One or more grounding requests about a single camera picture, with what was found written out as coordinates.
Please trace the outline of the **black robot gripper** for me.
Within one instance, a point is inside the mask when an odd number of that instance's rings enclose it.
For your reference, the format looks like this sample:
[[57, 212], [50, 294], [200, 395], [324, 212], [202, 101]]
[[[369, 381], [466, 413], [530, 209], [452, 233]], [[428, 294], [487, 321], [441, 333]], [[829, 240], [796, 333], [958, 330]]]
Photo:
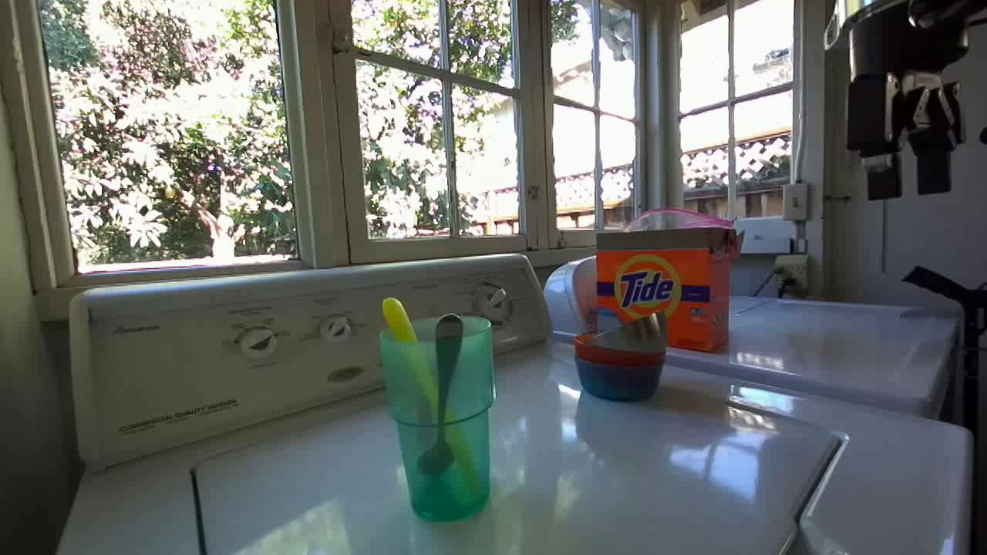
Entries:
[[847, 147], [859, 152], [867, 199], [902, 195], [902, 141], [917, 155], [917, 187], [948, 195], [961, 114], [945, 72], [967, 54], [967, 0], [847, 0], [841, 41]]

